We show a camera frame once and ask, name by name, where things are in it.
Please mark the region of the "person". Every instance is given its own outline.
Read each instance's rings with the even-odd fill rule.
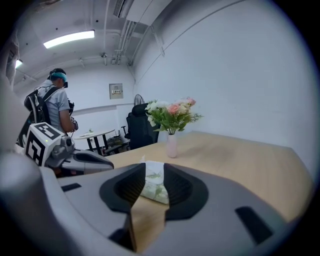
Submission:
[[[77,130],[77,126],[69,115],[69,101],[65,89],[63,89],[66,87],[66,83],[66,72],[62,68],[55,68],[50,71],[47,80],[38,88],[38,95],[43,98],[52,87],[61,88],[46,101],[46,106],[51,125],[63,133],[72,133]]]

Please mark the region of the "vase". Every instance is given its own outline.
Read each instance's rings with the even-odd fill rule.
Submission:
[[[176,158],[178,153],[176,135],[168,134],[166,139],[166,154],[170,158]]]

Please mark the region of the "wall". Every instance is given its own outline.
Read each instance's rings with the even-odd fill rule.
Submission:
[[[85,68],[66,68],[69,87],[66,89],[68,98],[74,102],[72,116],[76,119],[79,129],[74,132],[76,138],[89,129],[95,132],[115,129],[124,136],[121,126],[128,126],[126,117],[133,108],[133,86],[135,80],[126,66],[104,66],[103,64],[88,65]],[[23,102],[35,87],[39,86],[47,77],[16,90],[16,94]],[[109,98],[109,84],[123,84],[123,99]],[[98,137],[103,146],[102,136]],[[87,140],[75,140],[78,149],[88,149]]]
[[[204,118],[189,130],[291,147],[316,177],[318,77],[304,41],[275,5],[176,0],[154,29],[165,56],[149,31],[134,61],[134,94],[145,101],[194,97]]]

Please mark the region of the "ceiling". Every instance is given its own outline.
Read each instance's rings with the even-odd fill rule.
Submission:
[[[107,0],[50,2],[55,3],[34,4],[17,23],[19,53],[23,64],[16,69],[16,87],[45,76],[53,67],[68,68],[98,62],[104,64],[102,53],[106,53],[107,64],[111,65],[112,59],[117,55],[115,50],[119,48],[120,35],[126,21],[113,15],[117,0],[110,0],[108,9]],[[146,28],[145,24],[136,24],[127,50],[122,51],[121,64],[128,64],[128,59],[132,58]],[[87,30],[94,30],[95,37],[67,42],[49,49],[43,45],[52,39]]]

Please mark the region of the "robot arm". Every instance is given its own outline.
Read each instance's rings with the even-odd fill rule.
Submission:
[[[75,148],[72,139],[46,122],[31,124],[24,153],[41,167],[89,174],[111,170],[112,162],[97,153]]]

